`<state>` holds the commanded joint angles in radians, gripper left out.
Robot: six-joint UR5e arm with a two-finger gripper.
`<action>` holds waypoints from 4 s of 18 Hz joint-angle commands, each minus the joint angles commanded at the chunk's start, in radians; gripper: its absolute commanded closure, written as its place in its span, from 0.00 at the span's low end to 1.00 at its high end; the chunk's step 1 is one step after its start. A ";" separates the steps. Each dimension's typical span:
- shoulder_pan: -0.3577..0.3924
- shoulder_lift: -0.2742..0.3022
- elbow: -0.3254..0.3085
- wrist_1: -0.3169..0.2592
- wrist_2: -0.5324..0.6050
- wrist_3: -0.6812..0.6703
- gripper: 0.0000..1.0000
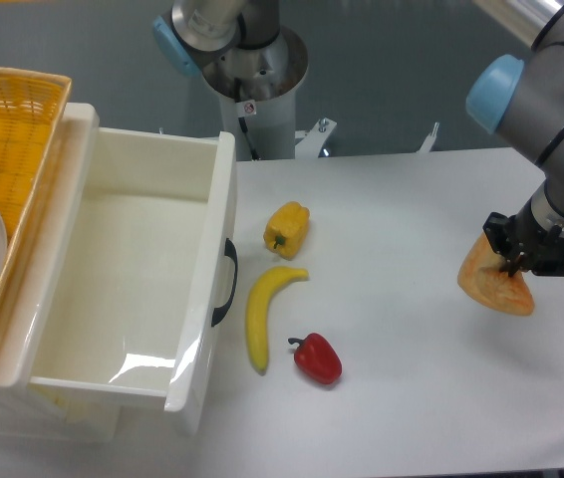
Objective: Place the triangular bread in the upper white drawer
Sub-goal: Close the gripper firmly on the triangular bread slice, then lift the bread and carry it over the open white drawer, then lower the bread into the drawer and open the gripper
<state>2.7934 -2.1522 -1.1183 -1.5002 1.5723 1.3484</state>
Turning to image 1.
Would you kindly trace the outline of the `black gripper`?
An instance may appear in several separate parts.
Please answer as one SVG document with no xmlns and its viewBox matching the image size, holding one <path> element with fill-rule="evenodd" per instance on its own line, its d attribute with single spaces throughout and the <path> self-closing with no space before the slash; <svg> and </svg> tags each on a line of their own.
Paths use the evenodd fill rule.
<svg viewBox="0 0 564 478">
<path fill-rule="evenodd" d="M 532 198 L 515 215 L 492 212 L 483 224 L 492 250 L 505 260 L 502 272 L 564 277 L 564 202 Z"/>
</svg>

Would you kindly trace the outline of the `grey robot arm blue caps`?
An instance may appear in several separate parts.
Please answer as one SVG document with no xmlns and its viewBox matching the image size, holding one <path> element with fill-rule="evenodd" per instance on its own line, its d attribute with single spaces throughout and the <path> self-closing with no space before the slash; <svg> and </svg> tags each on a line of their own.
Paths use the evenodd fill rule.
<svg viewBox="0 0 564 478">
<path fill-rule="evenodd" d="M 484 1 L 484 12 L 533 53 L 493 61 L 471 87 L 467 113 L 540 168 L 542 186 L 513 216 L 483 230 L 507 274 L 564 277 L 564 1 Z M 202 76 L 244 159 L 292 158 L 295 93 L 308 70 L 304 43 L 275 1 L 176 1 L 152 25 L 171 65 Z"/>
</svg>

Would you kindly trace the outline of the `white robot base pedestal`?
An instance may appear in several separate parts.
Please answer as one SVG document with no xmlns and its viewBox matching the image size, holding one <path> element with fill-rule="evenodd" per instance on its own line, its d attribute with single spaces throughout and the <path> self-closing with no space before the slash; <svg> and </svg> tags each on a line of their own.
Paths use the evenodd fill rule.
<svg viewBox="0 0 564 478">
<path fill-rule="evenodd" d="M 203 79 L 218 98 L 223 129 L 235 137 L 239 160 L 315 159 L 337 123 L 320 118 L 296 128 L 296 94 L 308 72 L 308 52 L 283 27 L 261 49 L 233 48 L 205 67 Z"/>
</svg>

